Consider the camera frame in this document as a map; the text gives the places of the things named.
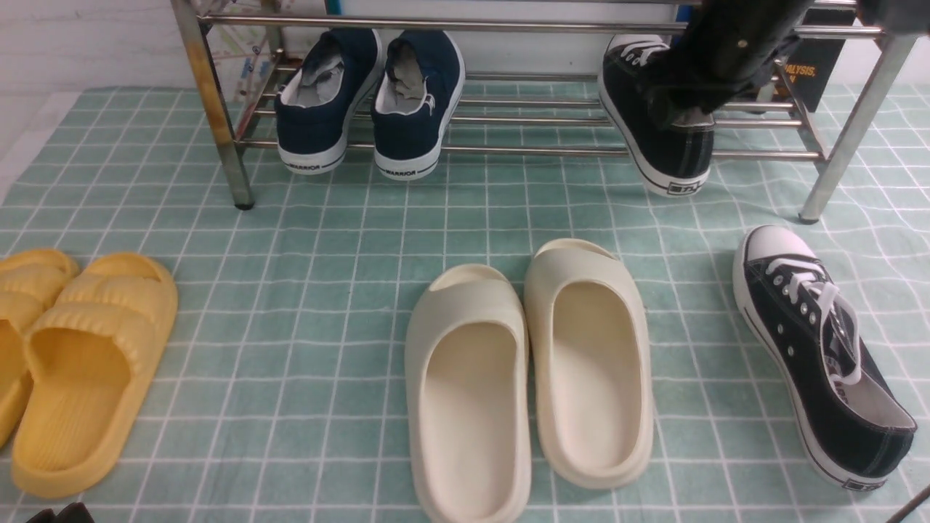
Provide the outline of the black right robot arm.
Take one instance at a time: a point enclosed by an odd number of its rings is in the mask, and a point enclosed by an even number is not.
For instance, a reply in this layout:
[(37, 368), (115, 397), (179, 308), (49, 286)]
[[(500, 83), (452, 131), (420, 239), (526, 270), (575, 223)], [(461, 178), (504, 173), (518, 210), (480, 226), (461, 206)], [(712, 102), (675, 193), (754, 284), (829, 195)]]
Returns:
[(2, 520), (928, 520), (926, 1), (172, 1), (76, 97)]

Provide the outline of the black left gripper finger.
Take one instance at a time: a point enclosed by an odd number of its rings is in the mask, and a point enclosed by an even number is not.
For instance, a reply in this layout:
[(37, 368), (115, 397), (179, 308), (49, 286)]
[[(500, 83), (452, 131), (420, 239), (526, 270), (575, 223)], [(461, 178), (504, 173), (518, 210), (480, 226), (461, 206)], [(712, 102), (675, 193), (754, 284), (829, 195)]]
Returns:
[(57, 523), (95, 523), (84, 503), (71, 503), (57, 513)]

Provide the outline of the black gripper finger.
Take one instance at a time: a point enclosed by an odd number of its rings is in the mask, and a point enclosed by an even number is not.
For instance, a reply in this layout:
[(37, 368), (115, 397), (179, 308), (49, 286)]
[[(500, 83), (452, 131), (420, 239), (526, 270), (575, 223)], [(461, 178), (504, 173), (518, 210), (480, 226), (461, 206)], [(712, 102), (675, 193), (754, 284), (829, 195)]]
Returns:
[(55, 519), (55, 510), (47, 508), (31, 516), (26, 523), (53, 523)]

